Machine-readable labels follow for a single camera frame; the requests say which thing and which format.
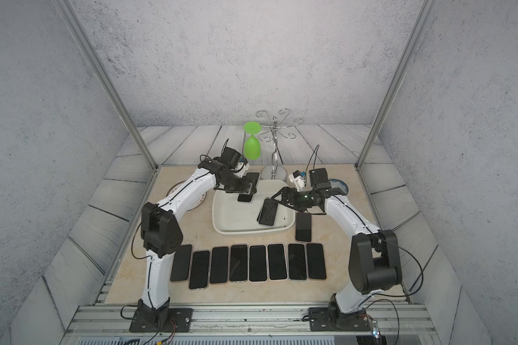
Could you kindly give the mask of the white plastic storage box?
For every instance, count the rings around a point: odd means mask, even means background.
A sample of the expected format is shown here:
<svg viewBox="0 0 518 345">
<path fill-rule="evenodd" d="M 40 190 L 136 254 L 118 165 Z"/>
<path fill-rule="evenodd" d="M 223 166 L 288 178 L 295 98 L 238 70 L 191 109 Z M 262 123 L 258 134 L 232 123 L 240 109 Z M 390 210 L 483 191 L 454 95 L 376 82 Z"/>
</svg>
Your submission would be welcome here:
<svg viewBox="0 0 518 345">
<path fill-rule="evenodd" d="M 217 190 L 212 204 L 212 223 L 220 234 L 263 234 L 284 231 L 292 227 L 296 221 L 295 211 L 279 206 L 272 227 L 259 224 L 258 216 L 266 198 L 272 197 L 286 182 L 280 180 L 260 180 L 256 186 L 257 193 L 250 203 L 237 200 L 238 194 Z"/>
</svg>

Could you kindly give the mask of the black phone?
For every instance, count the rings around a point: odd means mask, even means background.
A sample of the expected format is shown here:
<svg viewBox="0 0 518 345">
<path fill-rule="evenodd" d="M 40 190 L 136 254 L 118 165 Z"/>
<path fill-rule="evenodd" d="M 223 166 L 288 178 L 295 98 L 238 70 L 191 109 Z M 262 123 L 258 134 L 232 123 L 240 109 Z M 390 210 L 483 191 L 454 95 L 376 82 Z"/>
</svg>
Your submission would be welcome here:
<svg viewBox="0 0 518 345">
<path fill-rule="evenodd" d="M 291 280 L 306 280 L 306 251 L 303 244 L 288 245 L 289 278 Z"/>
<path fill-rule="evenodd" d="M 188 288 L 190 290 L 204 289 L 209 283 L 210 251 L 193 253 Z"/>
<path fill-rule="evenodd" d="M 288 278 L 285 248 L 283 244 L 269 244 L 268 274 L 270 280 L 286 280 Z"/>
<path fill-rule="evenodd" d="M 322 244 L 306 245 L 308 277 L 311 280 L 326 280 L 325 253 Z"/>
</svg>

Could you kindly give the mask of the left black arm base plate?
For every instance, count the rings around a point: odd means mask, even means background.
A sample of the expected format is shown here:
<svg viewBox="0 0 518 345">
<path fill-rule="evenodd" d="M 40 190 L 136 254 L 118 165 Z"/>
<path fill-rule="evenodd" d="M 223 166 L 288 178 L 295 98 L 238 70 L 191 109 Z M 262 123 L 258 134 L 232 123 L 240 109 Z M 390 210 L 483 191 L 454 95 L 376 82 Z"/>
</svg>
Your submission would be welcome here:
<svg viewBox="0 0 518 345">
<path fill-rule="evenodd" d="M 193 313 L 192 308 L 164 308 L 155 312 L 138 308 L 132 317 L 129 332 L 188 333 L 190 332 Z"/>
</svg>

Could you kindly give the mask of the phone with purple clear case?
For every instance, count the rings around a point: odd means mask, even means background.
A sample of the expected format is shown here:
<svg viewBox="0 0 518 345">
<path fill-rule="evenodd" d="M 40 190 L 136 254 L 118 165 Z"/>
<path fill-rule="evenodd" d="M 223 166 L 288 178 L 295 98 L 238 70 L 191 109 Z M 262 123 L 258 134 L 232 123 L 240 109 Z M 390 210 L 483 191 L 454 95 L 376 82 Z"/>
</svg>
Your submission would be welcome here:
<svg viewBox="0 0 518 345">
<path fill-rule="evenodd" d="M 175 255 L 171 269 L 171 282 L 183 282 L 189 278 L 193 246 L 191 244 L 181 245 Z"/>
</svg>

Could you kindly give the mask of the dark phone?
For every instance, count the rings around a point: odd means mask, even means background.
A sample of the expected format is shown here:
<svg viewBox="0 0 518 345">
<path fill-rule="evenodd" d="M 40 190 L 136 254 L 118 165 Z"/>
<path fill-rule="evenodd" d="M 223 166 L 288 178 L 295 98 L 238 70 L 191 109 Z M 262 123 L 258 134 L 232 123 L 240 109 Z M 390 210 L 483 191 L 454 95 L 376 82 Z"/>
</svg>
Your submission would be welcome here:
<svg viewBox="0 0 518 345">
<path fill-rule="evenodd" d="M 309 213 L 296 214 L 295 240 L 309 243 L 312 241 L 312 215 Z"/>
</svg>

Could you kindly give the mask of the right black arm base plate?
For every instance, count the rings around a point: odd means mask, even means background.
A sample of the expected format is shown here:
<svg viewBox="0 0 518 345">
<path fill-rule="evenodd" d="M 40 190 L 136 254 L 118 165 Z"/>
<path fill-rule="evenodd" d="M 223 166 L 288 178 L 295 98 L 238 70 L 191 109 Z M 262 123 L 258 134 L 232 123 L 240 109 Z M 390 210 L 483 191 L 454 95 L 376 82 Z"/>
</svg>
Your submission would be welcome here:
<svg viewBox="0 0 518 345">
<path fill-rule="evenodd" d="M 302 317 L 309 323 L 310 331 L 354 331 L 370 332 L 372 330 L 364 310 L 356 313 L 342 313 L 334 306 L 326 308 L 309 308 Z"/>
</svg>

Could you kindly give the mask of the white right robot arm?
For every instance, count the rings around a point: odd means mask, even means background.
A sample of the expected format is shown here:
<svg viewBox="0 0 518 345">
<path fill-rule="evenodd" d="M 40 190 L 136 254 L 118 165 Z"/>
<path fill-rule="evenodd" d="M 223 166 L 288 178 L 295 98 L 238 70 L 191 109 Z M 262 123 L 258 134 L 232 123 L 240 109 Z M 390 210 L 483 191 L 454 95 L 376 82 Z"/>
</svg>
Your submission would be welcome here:
<svg viewBox="0 0 518 345">
<path fill-rule="evenodd" d="M 297 212 L 319 207 L 351 240 L 350 281 L 330 300 L 331 322 L 338 328 L 365 314 L 365 302 L 401 284 L 402 271 L 397 236 L 372 224 L 351 205 L 340 188 L 298 191 L 284 187 L 271 197 L 275 203 Z"/>
</svg>

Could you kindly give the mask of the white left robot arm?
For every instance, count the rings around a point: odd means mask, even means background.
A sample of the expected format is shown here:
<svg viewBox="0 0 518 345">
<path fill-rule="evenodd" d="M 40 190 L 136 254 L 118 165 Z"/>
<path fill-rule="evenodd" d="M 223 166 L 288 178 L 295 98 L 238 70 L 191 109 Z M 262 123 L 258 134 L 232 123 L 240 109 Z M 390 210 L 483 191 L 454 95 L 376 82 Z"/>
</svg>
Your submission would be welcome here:
<svg viewBox="0 0 518 345">
<path fill-rule="evenodd" d="M 147 260 L 145 287 L 138 301 L 138 312 L 156 326 L 168 323 L 170 296 L 168 283 L 174 254 L 184 239 L 179 222 L 190 206 L 211 189 L 226 193 L 253 195 L 256 184 L 240 172 L 231 171 L 229 165 L 207 159 L 198 165 L 179 190 L 156 204 L 142 207 L 140 236 Z"/>
</svg>

